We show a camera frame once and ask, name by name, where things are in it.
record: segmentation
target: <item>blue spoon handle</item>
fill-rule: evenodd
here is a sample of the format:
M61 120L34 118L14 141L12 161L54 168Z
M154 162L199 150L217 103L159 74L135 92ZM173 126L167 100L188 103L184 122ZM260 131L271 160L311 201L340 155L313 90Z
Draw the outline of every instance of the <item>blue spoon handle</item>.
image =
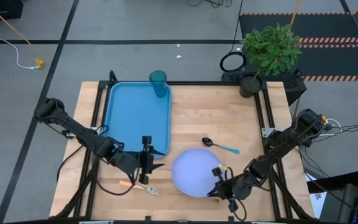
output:
M221 147L222 149L231 151L231 152L233 152L233 153L235 153L235 154L240 154L240 151L238 151L237 149L232 149L232 148L224 147L224 146L220 146L220 145L216 145L216 146Z

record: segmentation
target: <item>fork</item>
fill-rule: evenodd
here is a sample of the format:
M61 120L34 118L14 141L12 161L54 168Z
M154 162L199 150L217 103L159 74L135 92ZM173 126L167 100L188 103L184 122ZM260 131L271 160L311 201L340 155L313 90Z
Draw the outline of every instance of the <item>fork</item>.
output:
M119 182L119 185L130 187L132 184L129 183L129 182L121 180ZM155 188L152 188L152 187L142 187L142 186L139 186L139 185L134 185L134 188L146 190L146 191L148 191L148 193L154 194L154 195L159 195L160 194L159 189L155 189Z

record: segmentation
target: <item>gray floor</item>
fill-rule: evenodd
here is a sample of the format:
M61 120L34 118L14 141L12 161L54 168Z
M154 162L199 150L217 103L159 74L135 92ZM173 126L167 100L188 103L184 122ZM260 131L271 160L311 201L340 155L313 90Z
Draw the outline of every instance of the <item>gray floor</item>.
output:
M26 0L14 25L29 39L58 40L72 0ZM352 11L358 1L347 0ZM242 12L292 12L296 0L244 0ZM208 3L189 7L186 1L80 0L68 39L232 39L239 1L229 8ZM304 0L301 12L342 12L339 0ZM0 22L0 37L18 39ZM56 45L37 46L52 61ZM33 66L30 47L18 45L20 63ZM219 60L230 45L65 45L48 96L64 101L73 114L80 83L105 80L115 71L120 80L146 80L153 70L164 70L170 80L219 80ZM48 73L23 70L15 64L14 49L0 45L0 204L21 149L32 112ZM235 67L234 58L227 62ZM358 124L358 82L308 82L299 110L312 108L342 125ZM65 140L38 125L5 222L47 218L62 161ZM329 175L358 170L358 133L316 143L309 155Z

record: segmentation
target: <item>white cable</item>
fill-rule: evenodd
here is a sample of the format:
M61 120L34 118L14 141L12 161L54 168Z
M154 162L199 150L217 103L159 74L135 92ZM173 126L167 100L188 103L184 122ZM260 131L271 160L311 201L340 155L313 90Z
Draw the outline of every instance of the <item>white cable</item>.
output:
M3 42L5 42L5 43L7 43L7 44L9 44L10 46L12 46L12 47L15 48L15 50L16 50L16 65L17 65L17 66L19 66L20 68L31 69L31 70L33 70L33 69L35 69L35 68L39 68L38 66L35 66L35 67L24 67L24 66L20 65L20 64L19 64L19 50L17 49L17 47L16 47L15 45L9 43L8 41L2 39L2 38L0 38L0 40L3 41Z
M339 134L341 134L343 132L342 126L335 119L327 118L327 120L326 120L327 125L328 125L328 121L334 121L337 124L337 126L339 127L339 130L341 130L341 132L336 133L336 134L320 134L319 136L334 136L334 135L339 135Z

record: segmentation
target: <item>blue tray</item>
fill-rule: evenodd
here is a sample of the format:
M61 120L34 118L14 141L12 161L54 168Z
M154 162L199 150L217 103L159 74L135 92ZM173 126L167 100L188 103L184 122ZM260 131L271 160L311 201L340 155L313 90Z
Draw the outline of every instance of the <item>blue tray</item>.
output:
M151 136L154 149L167 154L170 146L171 88L157 97L150 82L119 82L112 86L104 135L125 144L124 151L143 150L142 136ZM160 159L164 156L154 155Z

